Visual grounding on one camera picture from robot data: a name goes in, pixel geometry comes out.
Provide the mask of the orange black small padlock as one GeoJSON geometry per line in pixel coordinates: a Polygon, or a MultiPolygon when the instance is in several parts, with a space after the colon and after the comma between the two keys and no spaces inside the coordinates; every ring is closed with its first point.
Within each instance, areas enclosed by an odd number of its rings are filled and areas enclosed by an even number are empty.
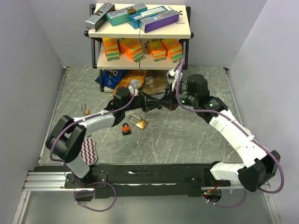
{"type": "Polygon", "coordinates": [[[123,123],[122,125],[122,135],[129,135],[131,134],[131,129],[128,123],[123,123]]]}

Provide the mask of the small brass padlock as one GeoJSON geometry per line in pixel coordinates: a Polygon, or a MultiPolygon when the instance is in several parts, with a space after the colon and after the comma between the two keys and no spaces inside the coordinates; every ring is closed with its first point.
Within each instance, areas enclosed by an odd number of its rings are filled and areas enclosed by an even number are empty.
{"type": "Polygon", "coordinates": [[[86,108],[86,104],[81,105],[81,111],[82,111],[83,115],[85,115],[85,116],[90,114],[90,111],[86,108]]]}

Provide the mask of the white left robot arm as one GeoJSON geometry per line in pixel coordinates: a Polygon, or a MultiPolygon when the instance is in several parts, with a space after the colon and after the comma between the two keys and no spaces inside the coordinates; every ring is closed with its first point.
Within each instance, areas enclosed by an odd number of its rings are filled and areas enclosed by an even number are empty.
{"type": "Polygon", "coordinates": [[[158,102],[158,98],[141,91],[135,96],[128,87],[120,87],[99,113],[76,119],[68,115],[61,117],[45,143],[50,150],[50,159],[64,164],[76,176],[75,181],[80,187],[90,186],[93,180],[92,171],[80,156],[85,137],[98,130],[118,125],[127,111],[142,109],[148,112],[160,108],[158,102]]]}

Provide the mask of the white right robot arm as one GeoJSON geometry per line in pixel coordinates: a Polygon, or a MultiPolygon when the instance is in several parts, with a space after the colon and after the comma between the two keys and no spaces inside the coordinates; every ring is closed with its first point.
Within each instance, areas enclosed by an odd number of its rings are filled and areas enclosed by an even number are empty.
{"type": "Polygon", "coordinates": [[[175,109],[184,106],[188,111],[195,111],[206,123],[217,130],[233,147],[242,159],[242,163],[215,163],[204,174],[204,181],[209,186],[219,181],[240,182],[250,192],[260,189],[275,176],[279,166],[280,154],[270,152],[260,145],[233,116],[225,103],[210,95],[207,80],[200,74],[188,76],[186,90],[177,89],[178,75],[167,74],[169,86],[166,88],[167,107],[175,109]]]}

